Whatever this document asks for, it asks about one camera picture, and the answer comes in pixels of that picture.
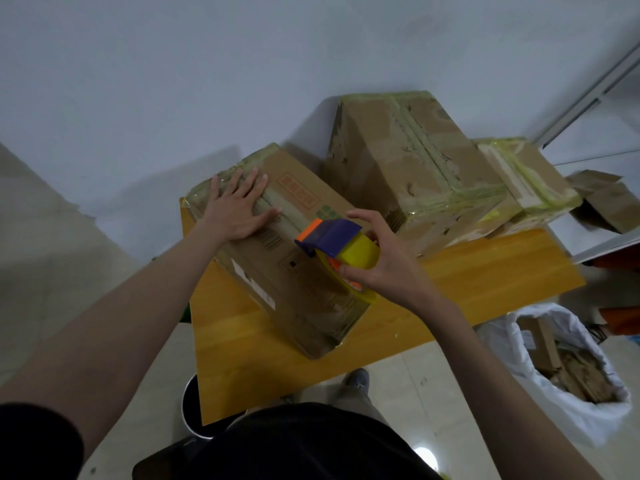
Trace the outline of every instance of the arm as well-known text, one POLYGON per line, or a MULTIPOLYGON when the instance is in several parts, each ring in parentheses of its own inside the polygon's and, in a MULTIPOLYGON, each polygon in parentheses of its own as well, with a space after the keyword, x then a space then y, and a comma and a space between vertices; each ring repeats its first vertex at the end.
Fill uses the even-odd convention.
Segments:
POLYGON ((600 476, 533 402, 500 361, 478 340, 460 309, 437 291, 379 213, 353 210, 370 222, 380 259, 370 270, 349 266, 341 274, 412 311, 444 352, 501 478, 600 476))
POLYGON ((220 197, 213 177, 205 215, 188 236, 44 342, 0 388, 0 403, 62 414, 80 432, 89 458, 131 401, 219 247, 278 215, 277 209, 252 215, 267 177, 257 180, 254 168, 237 188, 242 173, 220 197))

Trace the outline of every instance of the black sleeve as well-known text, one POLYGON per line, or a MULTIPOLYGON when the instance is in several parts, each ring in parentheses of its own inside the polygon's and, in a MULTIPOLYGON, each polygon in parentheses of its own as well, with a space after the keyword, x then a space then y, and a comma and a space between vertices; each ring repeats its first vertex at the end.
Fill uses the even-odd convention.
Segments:
POLYGON ((68 419, 32 404, 0 404, 3 478, 75 479, 83 457, 82 438, 68 419))

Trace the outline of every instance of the person's left arm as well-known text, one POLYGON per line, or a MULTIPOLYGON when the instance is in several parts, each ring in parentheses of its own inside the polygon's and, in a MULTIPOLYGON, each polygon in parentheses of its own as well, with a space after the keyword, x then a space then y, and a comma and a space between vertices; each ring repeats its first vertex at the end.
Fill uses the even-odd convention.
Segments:
POLYGON ((257 178, 254 168, 238 187, 242 174, 236 171, 221 196, 213 177, 204 217, 194 229, 44 342, 0 388, 0 404, 31 403, 58 412, 78 429, 89 458, 131 401, 216 251, 278 215, 277 209, 252 215, 267 177, 257 178))

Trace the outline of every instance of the forearm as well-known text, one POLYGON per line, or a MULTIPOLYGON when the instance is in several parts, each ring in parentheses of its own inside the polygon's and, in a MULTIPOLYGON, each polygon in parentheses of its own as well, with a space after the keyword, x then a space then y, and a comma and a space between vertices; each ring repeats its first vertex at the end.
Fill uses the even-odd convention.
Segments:
POLYGON ((212 229, 196 226, 46 341, 0 390, 0 402, 66 416, 87 458, 127 407, 220 244, 212 229))
POLYGON ((428 298, 417 314, 441 346, 501 478, 600 478, 478 340, 455 304, 428 298))

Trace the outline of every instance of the white label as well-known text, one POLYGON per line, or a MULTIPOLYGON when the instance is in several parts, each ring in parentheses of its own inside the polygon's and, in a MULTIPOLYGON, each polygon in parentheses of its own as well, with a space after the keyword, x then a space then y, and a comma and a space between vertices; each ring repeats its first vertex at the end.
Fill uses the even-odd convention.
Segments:
POLYGON ((234 269, 236 270, 236 274, 238 276, 240 276, 244 280, 245 283, 247 283, 249 286, 251 286, 251 288, 253 288, 253 291, 255 291, 260 298, 262 298, 263 300, 265 300, 267 302, 268 306, 272 307, 275 310, 276 309, 276 302, 273 300, 273 298, 270 297, 268 295, 268 293, 265 290, 263 290, 258 283, 256 283, 251 278, 249 278, 249 276, 244 272, 244 269, 242 269, 240 267, 240 265, 238 265, 238 263, 236 263, 233 259, 231 259, 231 262, 234 265, 234 269))
POLYGON ((536 341, 533 339, 531 330, 522 330, 522 339, 524 340, 524 346, 527 350, 537 349, 536 341))

